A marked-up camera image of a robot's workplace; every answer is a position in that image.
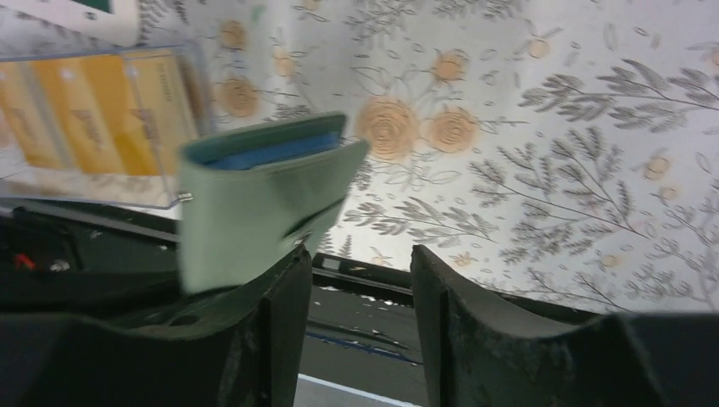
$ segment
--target clear plastic box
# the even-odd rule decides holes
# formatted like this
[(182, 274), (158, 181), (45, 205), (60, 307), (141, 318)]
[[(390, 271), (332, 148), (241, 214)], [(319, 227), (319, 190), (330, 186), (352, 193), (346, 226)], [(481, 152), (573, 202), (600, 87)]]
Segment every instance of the clear plastic box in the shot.
[(0, 59), (0, 197), (171, 207), (206, 83), (193, 45)]

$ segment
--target green bag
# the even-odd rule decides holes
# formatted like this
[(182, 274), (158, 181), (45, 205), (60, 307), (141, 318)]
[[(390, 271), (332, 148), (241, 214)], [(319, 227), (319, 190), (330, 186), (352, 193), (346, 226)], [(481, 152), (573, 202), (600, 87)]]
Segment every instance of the green bag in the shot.
[(180, 151), (180, 276), (187, 293), (242, 285), (299, 244), (313, 254), (335, 224), (368, 144), (299, 159), (216, 170), (200, 163), (329, 132), (341, 113), (254, 125), (191, 142)]

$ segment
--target blue object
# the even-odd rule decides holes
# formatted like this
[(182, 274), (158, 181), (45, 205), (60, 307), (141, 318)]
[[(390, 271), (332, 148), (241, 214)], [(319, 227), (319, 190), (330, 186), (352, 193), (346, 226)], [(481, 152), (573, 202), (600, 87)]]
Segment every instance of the blue object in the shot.
[(205, 165), (216, 170), (249, 170), (262, 164), (298, 159), (333, 150), (338, 148), (339, 144), (339, 133), (333, 132), (233, 154)]

